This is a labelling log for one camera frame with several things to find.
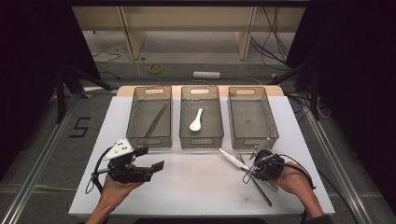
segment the gray floor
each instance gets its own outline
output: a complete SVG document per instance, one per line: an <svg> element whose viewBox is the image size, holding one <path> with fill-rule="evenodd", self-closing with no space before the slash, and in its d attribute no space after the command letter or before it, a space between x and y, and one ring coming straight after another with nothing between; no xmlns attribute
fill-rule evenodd
<svg viewBox="0 0 396 224"><path fill-rule="evenodd" d="M125 50L123 36L120 33L87 32L86 38L92 54L102 50L119 53L120 57L111 63L103 63L112 59L112 56L94 57L98 62L97 67L101 72L111 72L120 77L114 78L109 73L103 73L102 79L113 86L122 85L154 85L166 82L167 84L205 84L193 79L193 71L220 72L221 79L210 79L213 84L238 84L257 85L268 83L271 74L281 76L284 71L266 67L261 55L253 48L246 61L240 61L237 54L233 34L230 33L149 33L137 63L131 61ZM258 40L264 40L265 34L254 34ZM285 34L284 41L287 46L292 40L291 34ZM274 41L268 48L276 52ZM279 66L275 61L266 60L273 66ZM152 63L161 63L164 71L157 76L147 72L147 67ZM293 91L295 78L281 84L284 92ZM95 87L88 81L82 81L85 87ZM96 137L99 134L106 110L114 93L93 92L78 99L77 105L70 115L64 132L52 152L46 168L40 176L35 190L25 205L18 223L78 223L81 220L69 216L68 208L85 170L91 155ZM299 105L294 101L290 104L295 111ZM335 177L328 159L308 122L308 117L303 112L295 114L304 135L305 142L312 154L319 170L334 183ZM70 138L70 135L81 134L82 130L74 130L78 118L91 118L83 120L80 125L89 127L85 137ZM45 147L57 119L56 99L49 100L48 106L38 121L35 131L26 142L26 148L20 152L19 157L10 167L0 185L0 214L5 214L8 206L16 196L19 187L29 175L35 165L41 150ZM375 184L371 181L359 159L352 156L352 149L345 139L342 130L333 117L321 118L320 124L332 142L338 158L343 163L353 186L362 198L364 205L373 223L396 223L396 218L389 209ZM336 209L332 216L334 223L353 223L346 206L339 196L323 179L326 190ZM299 217L267 217L267 223L299 223ZM109 223L134 223L128 217L113 217Z"/></svg>

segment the white table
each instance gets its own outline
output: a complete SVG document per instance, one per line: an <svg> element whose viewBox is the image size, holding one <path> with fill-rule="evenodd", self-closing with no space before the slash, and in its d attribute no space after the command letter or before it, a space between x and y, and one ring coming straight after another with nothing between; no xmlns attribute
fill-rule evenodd
<svg viewBox="0 0 396 224"><path fill-rule="evenodd" d="M131 110L132 97L114 97L106 114L102 129L93 148L84 176L70 207L69 214L86 217L96 206L100 194L97 188L85 193L91 173L102 153L125 137ZM334 210L329 196L319 178L315 164L308 151L290 103L285 96L269 96L270 106L279 132L274 153L286 154L301 163L311 174L315 193L325 214ZM250 181L242 181L245 173L231 164L217 149L182 149L180 146L179 118L180 97L173 98L173 146L151 148L148 155L136 159L137 166L150 166L165 161L162 171L154 174L151 181L134 190L112 215L133 217L265 217L300 215L304 207L294 195L280 189L272 191L258 181L267 194L272 207L263 200ZM227 98L220 95L221 115L224 128L222 148L235 155L244 153L249 163L251 149L235 150L231 145ZM107 161L102 162L105 168ZM100 176L104 183L105 175Z"/></svg>

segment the human hand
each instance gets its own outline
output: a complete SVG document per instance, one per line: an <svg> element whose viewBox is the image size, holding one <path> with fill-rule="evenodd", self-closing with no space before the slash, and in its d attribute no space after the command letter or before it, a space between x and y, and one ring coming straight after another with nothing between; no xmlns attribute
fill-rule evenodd
<svg viewBox="0 0 396 224"><path fill-rule="evenodd" d="M143 182L122 184L113 180L110 175L106 175L99 203L92 212L87 224L103 223L111 212L119 206L129 193L141 186Z"/></svg>
<svg viewBox="0 0 396 224"><path fill-rule="evenodd" d="M302 169L302 167L291 161L288 165ZM268 181L273 185L280 186L287 193L295 194L297 197L312 191L306 176L300 171L291 167L285 166L282 174L276 178Z"/></svg>
<svg viewBox="0 0 396 224"><path fill-rule="evenodd" d="M287 164L300 169L302 168L300 165L290 161ZM283 173L277 179L272 179L268 182L280 186L287 193L296 195L303 203L310 219L323 216L317 196L311 189L306 176L300 171L285 166Z"/></svg>

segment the white spoon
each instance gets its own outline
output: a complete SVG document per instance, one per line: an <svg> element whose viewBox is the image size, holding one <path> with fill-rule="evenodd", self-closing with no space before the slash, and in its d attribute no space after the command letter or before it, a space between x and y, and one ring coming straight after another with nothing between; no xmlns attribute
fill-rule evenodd
<svg viewBox="0 0 396 224"><path fill-rule="evenodd" d="M201 114L202 114L203 109L199 108L198 109L198 114L195 120L190 124L190 130L193 132L197 132L201 129Z"/></svg>

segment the plastic storage bin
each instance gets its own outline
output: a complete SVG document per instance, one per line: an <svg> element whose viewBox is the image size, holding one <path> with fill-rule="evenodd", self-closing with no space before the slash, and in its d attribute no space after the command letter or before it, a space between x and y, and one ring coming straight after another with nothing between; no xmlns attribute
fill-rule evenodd
<svg viewBox="0 0 396 224"><path fill-rule="evenodd" d="M172 146L172 87L136 87L126 137L132 147Z"/></svg>
<svg viewBox="0 0 396 224"><path fill-rule="evenodd" d="M202 108L201 129L190 130L198 109ZM219 88L217 86L191 86L181 88L180 143L182 148L221 147L222 127Z"/></svg>
<svg viewBox="0 0 396 224"><path fill-rule="evenodd" d="M263 87L230 87L229 114L234 149L272 149L279 135Z"/></svg>

